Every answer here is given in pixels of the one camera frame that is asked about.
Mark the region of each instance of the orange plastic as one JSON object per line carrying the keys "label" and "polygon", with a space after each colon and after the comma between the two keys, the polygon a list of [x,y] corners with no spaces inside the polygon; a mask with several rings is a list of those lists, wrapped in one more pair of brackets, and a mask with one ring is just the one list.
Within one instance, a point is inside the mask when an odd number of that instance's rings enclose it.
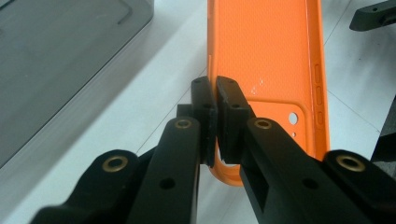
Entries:
{"label": "orange plastic", "polygon": [[[257,117],[276,120],[319,160],[330,148],[322,39],[319,0],[208,0],[213,89],[217,76],[235,79]],[[219,158],[211,172],[242,185],[239,167]]]}

